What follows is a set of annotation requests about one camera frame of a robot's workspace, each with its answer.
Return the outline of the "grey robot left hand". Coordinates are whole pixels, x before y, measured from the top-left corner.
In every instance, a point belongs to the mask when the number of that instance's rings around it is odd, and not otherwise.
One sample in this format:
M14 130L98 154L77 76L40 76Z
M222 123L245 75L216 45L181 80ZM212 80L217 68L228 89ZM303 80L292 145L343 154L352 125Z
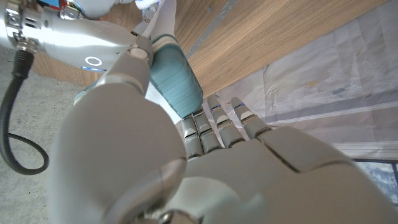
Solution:
M248 137L210 101L213 131L185 149L145 99L150 67L170 69L164 34L139 37L68 113L52 151L52 223L396 223L397 209L354 162L288 126L272 129L239 99Z

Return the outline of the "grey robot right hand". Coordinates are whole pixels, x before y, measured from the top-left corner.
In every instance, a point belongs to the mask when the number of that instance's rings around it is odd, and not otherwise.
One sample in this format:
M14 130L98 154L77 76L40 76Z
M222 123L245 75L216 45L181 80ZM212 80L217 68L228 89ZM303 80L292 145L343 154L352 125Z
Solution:
M104 72L140 37L149 37L163 1L136 1L142 21L133 31L101 20L117 1L1 1L1 45L46 53L77 68Z

